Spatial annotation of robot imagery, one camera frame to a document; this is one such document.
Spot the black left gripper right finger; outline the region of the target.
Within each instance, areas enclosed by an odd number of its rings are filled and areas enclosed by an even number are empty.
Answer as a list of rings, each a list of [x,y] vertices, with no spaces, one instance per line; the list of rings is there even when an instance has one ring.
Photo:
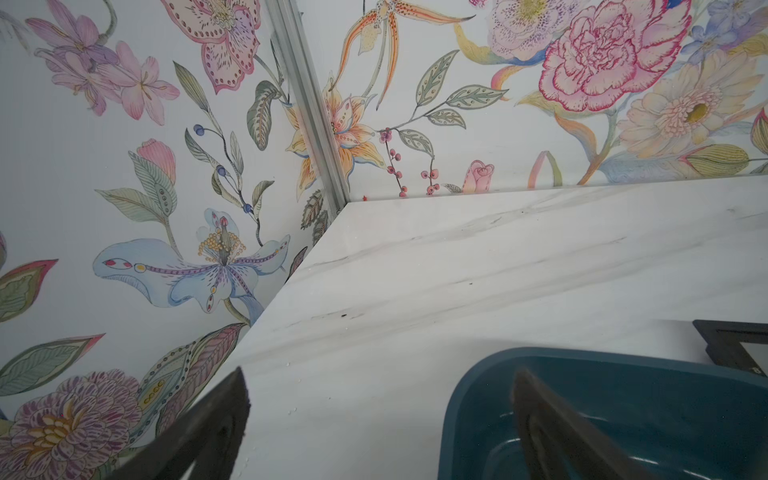
[[[515,374],[511,400],[532,479],[654,477],[530,370]]]

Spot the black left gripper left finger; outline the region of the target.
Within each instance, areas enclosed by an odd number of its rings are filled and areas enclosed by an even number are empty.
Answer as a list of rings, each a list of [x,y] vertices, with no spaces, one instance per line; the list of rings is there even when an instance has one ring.
[[[112,479],[228,480],[250,411],[243,371],[231,372]]]

